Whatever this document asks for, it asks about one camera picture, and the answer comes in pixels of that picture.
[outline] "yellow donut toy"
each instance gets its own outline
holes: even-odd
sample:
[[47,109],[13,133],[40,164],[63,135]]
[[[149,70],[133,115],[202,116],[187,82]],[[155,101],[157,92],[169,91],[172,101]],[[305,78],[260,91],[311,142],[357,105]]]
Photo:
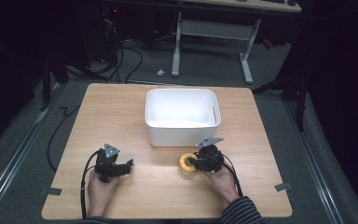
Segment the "yellow donut toy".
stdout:
[[190,164],[190,162],[188,161],[189,158],[197,159],[197,156],[194,153],[186,153],[181,156],[179,160],[179,165],[186,172],[195,172],[196,167],[193,164]]

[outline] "human hand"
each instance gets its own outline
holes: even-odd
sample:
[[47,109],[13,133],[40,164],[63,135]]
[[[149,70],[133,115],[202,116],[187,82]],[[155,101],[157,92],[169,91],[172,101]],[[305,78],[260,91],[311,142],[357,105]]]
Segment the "human hand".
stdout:
[[240,198],[235,189],[234,177],[226,166],[222,166],[218,172],[203,172],[210,180],[213,188],[219,192],[228,204]]
[[88,193],[90,208],[88,217],[103,217],[107,206],[112,200],[118,180],[119,176],[111,178],[109,183],[104,183],[95,171],[89,173]]

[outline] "white container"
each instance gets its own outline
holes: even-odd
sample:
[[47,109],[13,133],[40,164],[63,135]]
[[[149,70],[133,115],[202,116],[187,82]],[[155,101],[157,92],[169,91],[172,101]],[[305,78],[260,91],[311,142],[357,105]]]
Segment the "white container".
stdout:
[[194,147],[213,137],[221,117],[212,91],[154,89],[146,96],[145,121],[151,145]]

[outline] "gray tape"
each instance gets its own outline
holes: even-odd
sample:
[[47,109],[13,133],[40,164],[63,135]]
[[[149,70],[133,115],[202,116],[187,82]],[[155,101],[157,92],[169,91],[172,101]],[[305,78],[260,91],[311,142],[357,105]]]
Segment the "gray tape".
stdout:
[[55,189],[55,188],[42,188],[39,192],[40,195],[57,195],[60,196],[62,189]]
[[275,189],[277,191],[281,191],[281,190],[289,190],[292,187],[292,185],[288,182],[288,183],[281,183],[279,185],[275,186]]

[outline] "sleeve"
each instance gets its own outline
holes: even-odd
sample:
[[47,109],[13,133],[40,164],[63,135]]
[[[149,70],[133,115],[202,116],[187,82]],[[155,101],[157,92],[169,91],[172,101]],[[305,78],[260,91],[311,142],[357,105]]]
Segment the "sleeve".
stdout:
[[255,204],[248,197],[241,197],[223,211],[222,224],[261,224],[265,223]]
[[78,221],[77,224],[111,224],[111,222],[104,217],[86,217]]

